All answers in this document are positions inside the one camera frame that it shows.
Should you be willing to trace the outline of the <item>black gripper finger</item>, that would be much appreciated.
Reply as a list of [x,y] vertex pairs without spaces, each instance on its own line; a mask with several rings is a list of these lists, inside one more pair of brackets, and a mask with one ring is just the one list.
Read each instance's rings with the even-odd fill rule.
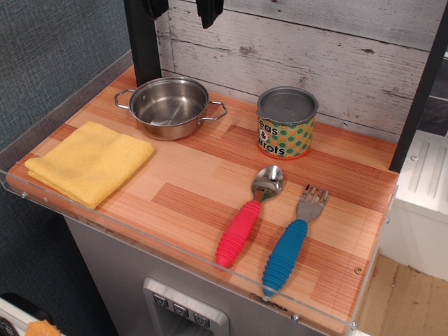
[[142,5],[151,19],[159,18],[168,10],[168,0],[142,0]]
[[196,0],[196,5],[204,29],[209,28],[223,12],[223,0]]

